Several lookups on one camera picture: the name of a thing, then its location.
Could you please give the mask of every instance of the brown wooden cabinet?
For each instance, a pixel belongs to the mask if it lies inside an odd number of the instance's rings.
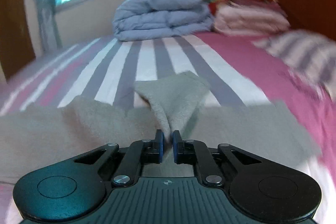
[[[0,63],[6,79],[34,59],[24,0],[0,0]]]

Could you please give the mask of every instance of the bed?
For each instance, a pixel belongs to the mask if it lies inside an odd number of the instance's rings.
[[[294,29],[336,39],[335,0],[278,2]],[[323,201],[314,219],[321,224],[334,223],[336,104],[327,94],[321,99],[309,86],[294,81],[281,60],[252,44],[262,38],[203,32],[140,42],[121,43],[109,36],[79,43],[34,61],[13,77],[0,93],[0,115],[24,111],[31,103],[63,107],[77,95],[125,109],[142,107],[146,103],[134,92],[134,81],[161,79],[187,70],[209,82],[206,106],[283,100],[321,147],[320,159],[311,159],[298,169],[322,188]],[[0,185],[0,215],[10,203],[12,187]]]

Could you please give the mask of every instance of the ribbed gray panel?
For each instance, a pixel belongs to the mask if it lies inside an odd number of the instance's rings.
[[[72,223],[260,224],[237,211],[222,190],[203,187],[196,178],[139,178],[132,187],[113,190],[98,210]]]

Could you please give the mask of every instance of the striped pillow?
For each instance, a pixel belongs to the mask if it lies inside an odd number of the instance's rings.
[[[254,42],[274,57],[325,87],[336,101],[336,42],[308,31],[296,30]]]

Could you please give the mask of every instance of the gray towel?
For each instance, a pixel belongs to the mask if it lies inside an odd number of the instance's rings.
[[[60,109],[29,106],[25,112],[0,118],[0,182],[15,183],[26,173],[68,159],[109,142],[120,147],[152,139],[157,127],[170,136],[222,142],[295,167],[319,153],[309,134],[283,103],[253,107],[201,108],[207,84],[191,72],[136,83],[151,108],[121,110],[83,97]],[[161,165],[144,174],[190,176],[191,166],[172,162],[171,150]]]

